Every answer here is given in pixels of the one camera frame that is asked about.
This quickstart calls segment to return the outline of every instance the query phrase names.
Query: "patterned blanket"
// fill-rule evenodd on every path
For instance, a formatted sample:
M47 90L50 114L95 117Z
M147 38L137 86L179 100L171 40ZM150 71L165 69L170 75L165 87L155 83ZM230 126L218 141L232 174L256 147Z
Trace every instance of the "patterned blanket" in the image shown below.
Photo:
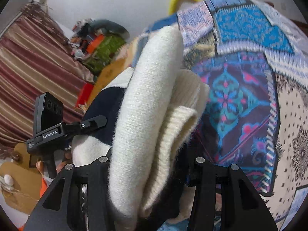
M167 25L182 33L183 68L211 88L190 147L213 163L237 163L283 230L308 193L308 38L266 3L206 0L149 26L133 67ZM187 223L160 230L186 230Z

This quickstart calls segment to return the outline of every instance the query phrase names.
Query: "brown striped curtain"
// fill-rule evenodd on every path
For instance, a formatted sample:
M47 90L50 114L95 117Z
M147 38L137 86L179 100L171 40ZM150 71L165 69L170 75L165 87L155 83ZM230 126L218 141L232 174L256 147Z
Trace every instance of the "brown striped curtain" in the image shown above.
M38 4L28 4L0 39L0 156L32 137L34 101L49 91L64 104L64 121L93 75L74 61L58 25Z

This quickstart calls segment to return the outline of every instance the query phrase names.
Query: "metal screw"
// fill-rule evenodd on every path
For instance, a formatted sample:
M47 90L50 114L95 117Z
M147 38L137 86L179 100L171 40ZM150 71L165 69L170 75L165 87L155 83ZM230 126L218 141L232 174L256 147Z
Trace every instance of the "metal screw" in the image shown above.
M103 163L103 162L108 161L108 158L107 158L107 157L100 157L100 158L99 158L99 161L100 161L101 163Z
M65 170L71 170L73 168L73 164L66 164L64 168Z
M196 161L197 161L198 163L204 163L204 162L205 162L205 159L204 159L203 157L197 157L197 158L196 158Z
M236 164L231 164L231 169L237 171L239 167Z

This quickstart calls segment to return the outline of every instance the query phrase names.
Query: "orange object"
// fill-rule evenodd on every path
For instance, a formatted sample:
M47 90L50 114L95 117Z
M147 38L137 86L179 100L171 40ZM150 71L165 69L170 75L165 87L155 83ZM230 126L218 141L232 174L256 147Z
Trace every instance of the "orange object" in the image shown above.
M104 35L99 35L96 37L87 47L87 52L89 54L92 54L93 51L100 45L100 43L104 40L105 36Z
M48 188L47 183L45 182L44 178L42 178L42 186L41 186L41 190L39 191L40 198L43 196L47 188Z

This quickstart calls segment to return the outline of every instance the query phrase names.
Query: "finger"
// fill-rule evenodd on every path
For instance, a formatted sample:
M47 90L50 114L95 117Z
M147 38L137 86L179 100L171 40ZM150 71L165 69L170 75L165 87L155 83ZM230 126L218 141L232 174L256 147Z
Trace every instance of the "finger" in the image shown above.
M70 151L65 153L65 158L68 160L72 160L72 153Z
M38 171L43 175L44 174L44 163L43 163L43 161L38 161L35 164L35 166L38 169Z
M72 161L71 161L71 160L67 160L67 161L61 162L61 163L57 166L57 173L59 173L59 172L62 170L62 168L64 168L64 166L65 166L66 164L69 164L69 163L72 163Z

